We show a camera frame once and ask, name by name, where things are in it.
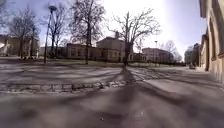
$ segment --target cobblestone pavement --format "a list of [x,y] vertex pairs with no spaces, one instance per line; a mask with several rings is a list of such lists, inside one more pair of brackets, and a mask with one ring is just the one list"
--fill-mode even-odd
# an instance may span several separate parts
[[126,69],[122,75],[133,80],[153,72],[170,75],[82,93],[0,93],[0,128],[224,128],[222,85],[208,73]]
[[27,63],[9,63],[0,59],[1,92],[79,92],[149,79],[164,79],[177,74],[175,70],[128,68],[132,77],[122,68],[93,66],[62,66]]

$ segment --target pole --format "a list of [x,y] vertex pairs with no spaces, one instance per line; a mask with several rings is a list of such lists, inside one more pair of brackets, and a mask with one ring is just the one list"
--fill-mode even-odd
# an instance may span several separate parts
[[156,61],[157,61],[157,58],[156,58],[155,53],[154,53],[154,60],[155,60],[155,67],[156,67]]
[[49,27],[50,27],[50,23],[51,23],[51,17],[53,14],[53,10],[50,10],[51,14],[50,14],[50,18],[49,18],[49,22],[48,22],[48,26],[47,26],[47,35],[46,35],[46,42],[45,42],[45,48],[44,48],[44,64],[46,64],[46,59],[47,59],[47,39],[48,39],[48,33],[49,33]]

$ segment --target tree trunk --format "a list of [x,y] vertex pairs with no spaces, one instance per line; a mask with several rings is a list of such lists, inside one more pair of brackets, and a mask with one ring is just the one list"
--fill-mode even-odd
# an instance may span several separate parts
[[51,40],[51,58],[54,58],[54,37]]
[[20,39],[19,56],[21,59],[23,58],[23,39]]
[[128,57],[130,55],[130,51],[131,51],[132,45],[130,43],[126,43],[125,44],[125,56],[124,56],[124,66],[128,65]]
[[85,63],[88,64],[89,60],[89,46],[91,46],[91,24],[90,21],[87,25],[87,39],[86,39],[86,56],[85,56]]
[[32,37],[31,45],[30,45],[30,58],[33,58],[33,43],[34,43],[34,36]]
[[58,43],[56,43],[56,48],[55,48],[55,57],[58,57]]

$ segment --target roof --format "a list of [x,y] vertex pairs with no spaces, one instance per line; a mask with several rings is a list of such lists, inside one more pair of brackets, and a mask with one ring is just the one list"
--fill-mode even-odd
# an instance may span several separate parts
[[102,39],[102,40],[100,40],[98,42],[103,42],[104,40],[117,40],[117,41],[125,43],[123,40],[119,40],[119,39],[114,38],[114,37],[106,37],[106,38],[104,38],[104,39]]

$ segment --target facade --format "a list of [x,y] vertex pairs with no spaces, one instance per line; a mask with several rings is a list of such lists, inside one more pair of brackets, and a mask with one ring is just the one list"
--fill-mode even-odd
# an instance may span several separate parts
[[[70,59],[85,59],[85,45],[67,44],[67,57]],[[105,62],[122,62],[125,52],[116,49],[89,47],[88,58],[94,61]],[[128,58],[129,62],[146,62],[146,55],[131,53]]]
[[143,48],[142,53],[147,55],[150,62],[169,63],[173,62],[173,54],[158,48]]
[[[85,45],[67,44],[67,57],[73,59],[85,59]],[[96,47],[89,47],[89,60],[122,62],[125,56],[125,42],[118,39],[118,36],[106,37],[96,43]],[[128,57],[129,62],[146,62],[146,55],[131,53]]]
[[224,83],[224,1],[199,0],[200,16],[207,19],[202,36],[200,66]]
[[[0,55],[19,55],[20,51],[20,40],[17,37],[10,36],[0,36],[0,43],[4,44],[2,48],[0,48]],[[34,43],[31,41],[24,42],[23,51],[24,56],[30,56],[32,47],[32,55],[37,56],[39,51],[39,41],[34,39]]]

